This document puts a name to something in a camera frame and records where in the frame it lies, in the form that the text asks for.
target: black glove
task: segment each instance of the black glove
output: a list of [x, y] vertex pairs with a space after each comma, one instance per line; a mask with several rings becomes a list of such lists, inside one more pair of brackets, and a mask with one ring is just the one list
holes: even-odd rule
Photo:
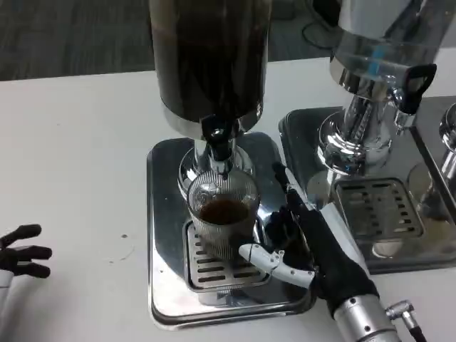
[[47, 260], [52, 256], [52, 250], [41, 246], [26, 246], [7, 248], [17, 240], [37, 237], [41, 233], [39, 224], [20, 226], [0, 238], [0, 269], [11, 271], [15, 276], [27, 274], [36, 278], [47, 278], [51, 270], [47, 266], [36, 264], [32, 259]]

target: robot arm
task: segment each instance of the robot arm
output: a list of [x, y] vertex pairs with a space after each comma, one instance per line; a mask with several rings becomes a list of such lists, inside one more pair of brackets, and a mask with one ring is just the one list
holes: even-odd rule
[[293, 269], [283, 263], [284, 252], [268, 253], [257, 244], [243, 245], [239, 253], [253, 265], [282, 281], [316, 290], [326, 300], [331, 317], [346, 342], [400, 342], [392, 320], [401, 317], [413, 337], [424, 336], [413, 317], [413, 306], [403, 301], [386, 310], [380, 303], [366, 263], [334, 204], [318, 211], [282, 164], [276, 179], [286, 194], [287, 209], [305, 236], [313, 269]]
[[49, 259], [52, 256], [51, 249], [40, 246], [9, 248], [17, 240], [37, 237], [40, 233], [39, 224], [28, 224], [0, 238], [0, 313], [14, 276], [27, 274], [36, 278], [47, 278], [50, 275], [51, 270], [48, 267], [32, 260]]

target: white countertop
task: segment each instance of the white countertop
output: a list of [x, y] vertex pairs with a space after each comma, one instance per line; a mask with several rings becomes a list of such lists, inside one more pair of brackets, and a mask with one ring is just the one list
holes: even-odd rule
[[[456, 95], [454, 61], [456, 48], [441, 52], [427, 95]], [[277, 123], [289, 111], [344, 98], [326, 58], [270, 63], [254, 130], [279, 143]], [[146, 156], [178, 136], [162, 115], [154, 72], [0, 83], [0, 113], [0, 232], [40, 223], [35, 243], [54, 250], [49, 279], [15, 280], [1, 341], [341, 341], [322, 301], [300, 316], [176, 332], [154, 325], [147, 309]], [[429, 342], [456, 336], [456, 269], [374, 279], [384, 304], [415, 304]]]

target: floor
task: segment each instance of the floor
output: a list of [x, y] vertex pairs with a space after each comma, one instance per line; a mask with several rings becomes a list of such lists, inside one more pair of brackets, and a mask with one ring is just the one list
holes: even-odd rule
[[[269, 60], [329, 56], [305, 42], [308, 0], [275, 0]], [[337, 34], [313, 25], [312, 41]], [[0, 0], [0, 81], [153, 70], [147, 0]]]

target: black cable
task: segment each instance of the black cable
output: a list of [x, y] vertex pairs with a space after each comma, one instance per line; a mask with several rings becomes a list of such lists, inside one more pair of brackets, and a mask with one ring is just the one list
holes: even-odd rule
[[411, 328], [409, 332], [416, 342], [427, 342], [426, 337], [423, 335], [423, 332], [421, 331], [421, 328], [419, 326]]
[[302, 38], [303, 40], [305, 40], [305, 42], [310, 45], [310, 46], [313, 46], [314, 48], [317, 48], [318, 50], [325, 50], [325, 51], [331, 51], [333, 49], [333, 46], [321, 46], [321, 45], [318, 45], [317, 43], [314, 43], [313, 41], [311, 41], [307, 36], [306, 36], [306, 30], [313, 26], [314, 24], [320, 24], [319, 22], [317, 21], [312, 21], [306, 25], [304, 25], [304, 27], [301, 29], [301, 35], [302, 35]]
[[331, 51], [334, 46], [322, 46], [322, 45], [318, 45], [317, 43], [314, 43], [312, 40], [310, 40], [307, 35], [306, 35], [306, 31], [309, 27], [315, 25], [315, 24], [318, 24], [321, 26], [321, 28], [323, 30], [325, 30], [326, 32], [328, 33], [331, 33], [331, 30], [328, 30], [328, 28], [325, 26], [325, 24], [323, 23], [323, 19], [319, 18], [318, 17], [318, 14], [314, 11], [314, 8], [312, 7], [312, 5], [310, 4], [309, 0], [306, 0], [304, 1], [304, 6], [306, 7], [307, 11], [310, 13], [310, 15], [312, 16], [312, 19], [313, 21], [304, 25], [304, 27], [301, 29], [301, 35], [302, 35], [302, 38], [303, 40], [305, 40], [305, 42], [310, 45], [310, 46], [313, 46], [314, 48], [317, 48], [318, 50], [325, 50], [325, 51]]

